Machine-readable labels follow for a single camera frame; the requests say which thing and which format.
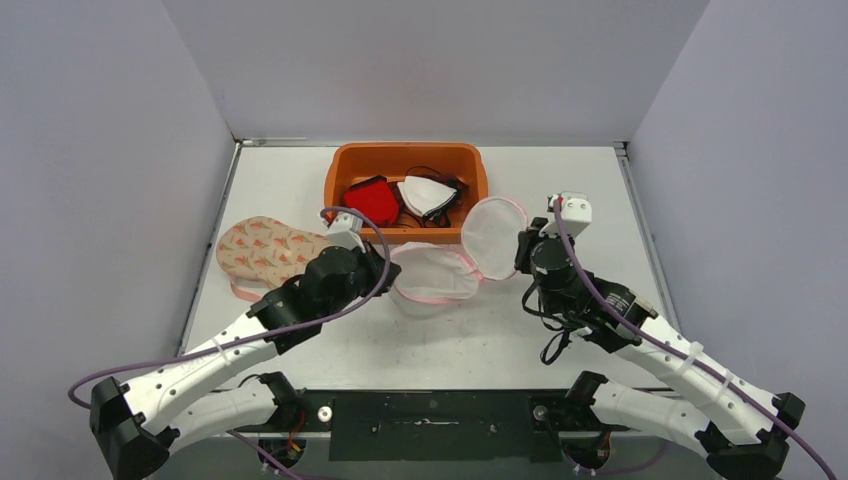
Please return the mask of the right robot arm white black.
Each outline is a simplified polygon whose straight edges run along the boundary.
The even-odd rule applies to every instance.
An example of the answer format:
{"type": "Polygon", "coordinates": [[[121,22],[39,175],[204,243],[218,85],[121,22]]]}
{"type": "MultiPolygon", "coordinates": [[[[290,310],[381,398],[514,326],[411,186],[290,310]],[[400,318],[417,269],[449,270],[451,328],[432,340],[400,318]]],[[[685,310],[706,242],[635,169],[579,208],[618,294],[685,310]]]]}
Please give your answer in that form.
{"type": "Polygon", "coordinates": [[[574,340],[649,372],[678,399],[625,387],[582,372],[566,394],[565,414],[577,428],[595,424],[640,430],[685,447],[724,479],[776,479],[789,453],[789,430],[805,404],[743,380],[677,332],[628,287],[579,271],[574,240],[547,232],[537,217],[517,235],[515,268],[531,276],[526,313],[554,332],[540,358],[552,364],[574,340]]]}

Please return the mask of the orange plastic tub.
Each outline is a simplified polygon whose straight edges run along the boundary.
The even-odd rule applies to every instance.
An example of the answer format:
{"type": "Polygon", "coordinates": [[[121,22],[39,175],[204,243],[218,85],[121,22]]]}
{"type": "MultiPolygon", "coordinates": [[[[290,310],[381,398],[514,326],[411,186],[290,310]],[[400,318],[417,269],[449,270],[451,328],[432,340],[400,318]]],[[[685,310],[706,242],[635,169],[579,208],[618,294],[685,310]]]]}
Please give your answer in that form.
{"type": "Polygon", "coordinates": [[[324,204],[341,206],[348,188],[375,176],[401,181],[409,174],[424,174],[428,168],[453,175],[467,188],[461,204],[448,212],[451,225],[422,228],[412,220],[384,228],[391,244],[409,241],[458,244],[460,229],[473,206],[489,195],[487,173],[479,150],[467,143],[451,142],[358,142],[339,147],[327,171],[324,204]]]}

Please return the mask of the white bra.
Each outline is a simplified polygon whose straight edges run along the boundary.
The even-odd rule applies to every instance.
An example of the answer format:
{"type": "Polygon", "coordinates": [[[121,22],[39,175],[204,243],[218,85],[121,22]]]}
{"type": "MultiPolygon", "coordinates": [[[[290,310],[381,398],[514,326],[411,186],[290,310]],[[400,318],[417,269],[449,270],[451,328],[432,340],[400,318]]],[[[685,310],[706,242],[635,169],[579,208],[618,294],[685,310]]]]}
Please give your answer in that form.
{"type": "Polygon", "coordinates": [[[407,209],[421,218],[449,207],[459,194],[454,187],[420,176],[406,176],[397,189],[407,209]]]}

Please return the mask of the white mesh laundry bag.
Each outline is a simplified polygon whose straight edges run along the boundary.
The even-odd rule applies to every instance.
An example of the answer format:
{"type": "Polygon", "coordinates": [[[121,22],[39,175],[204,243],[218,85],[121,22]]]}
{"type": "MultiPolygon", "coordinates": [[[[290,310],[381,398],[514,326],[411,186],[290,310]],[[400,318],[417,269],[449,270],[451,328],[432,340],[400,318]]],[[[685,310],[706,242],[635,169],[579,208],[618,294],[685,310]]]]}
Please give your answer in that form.
{"type": "Polygon", "coordinates": [[[391,250],[401,267],[390,299],[406,315],[431,317],[474,297],[485,282],[513,277],[518,234],[529,225],[525,209],[501,196],[468,212],[457,245],[407,242],[391,250]]]}

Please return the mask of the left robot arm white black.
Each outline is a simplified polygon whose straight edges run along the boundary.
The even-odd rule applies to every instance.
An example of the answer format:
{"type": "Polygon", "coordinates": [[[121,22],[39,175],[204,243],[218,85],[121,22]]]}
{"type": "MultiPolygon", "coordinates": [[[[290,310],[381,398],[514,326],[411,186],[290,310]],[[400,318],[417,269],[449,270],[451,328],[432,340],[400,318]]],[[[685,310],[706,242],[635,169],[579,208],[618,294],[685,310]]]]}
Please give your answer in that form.
{"type": "Polygon", "coordinates": [[[100,381],[91,392],[89,425],[112,476],[145,479],[178,450],[229,430],[298,426],[305,407],[283,373],[260,374],[227,391],[221,385],[317,336],[354,300],[386,293],[401,271],[370,243],[327,247],[302,274],[173,364],[125,382],[100,381]]]}

